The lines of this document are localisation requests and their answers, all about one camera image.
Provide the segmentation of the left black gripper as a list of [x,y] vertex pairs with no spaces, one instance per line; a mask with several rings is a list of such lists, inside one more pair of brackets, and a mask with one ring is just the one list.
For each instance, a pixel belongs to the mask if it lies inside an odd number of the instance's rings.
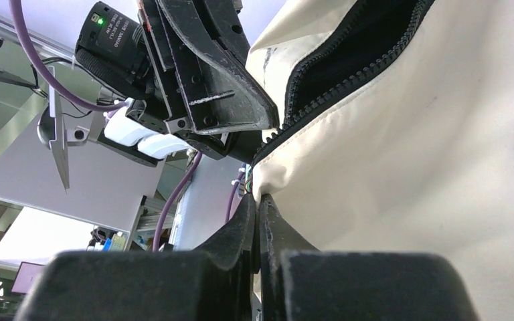
[[140,1],[141,37],[155,93],[139,122],[204,155],[248,163],[262,130],[280,124],[275,103],[245,67],[241,1]]

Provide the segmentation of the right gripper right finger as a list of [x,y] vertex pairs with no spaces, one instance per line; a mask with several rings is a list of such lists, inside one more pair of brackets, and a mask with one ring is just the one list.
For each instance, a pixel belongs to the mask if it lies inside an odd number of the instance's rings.
[[259,204],[264,320],[477,320],[458,272],[430,253],[320,251]]

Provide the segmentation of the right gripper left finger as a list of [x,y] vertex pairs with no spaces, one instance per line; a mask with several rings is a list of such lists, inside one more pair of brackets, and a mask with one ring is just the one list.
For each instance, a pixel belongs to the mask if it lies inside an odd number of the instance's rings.
[[23,299],[17,320],[251,320],[256,204],[189,251],[57,255]]

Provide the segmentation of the cream zip-up jacket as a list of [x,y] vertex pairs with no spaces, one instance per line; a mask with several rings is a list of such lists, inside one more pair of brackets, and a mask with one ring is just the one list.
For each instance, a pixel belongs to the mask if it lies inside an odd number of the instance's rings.
[[253,174],[315,247],[445,257],[514,320],[514,1],[435,1],[397,60]]

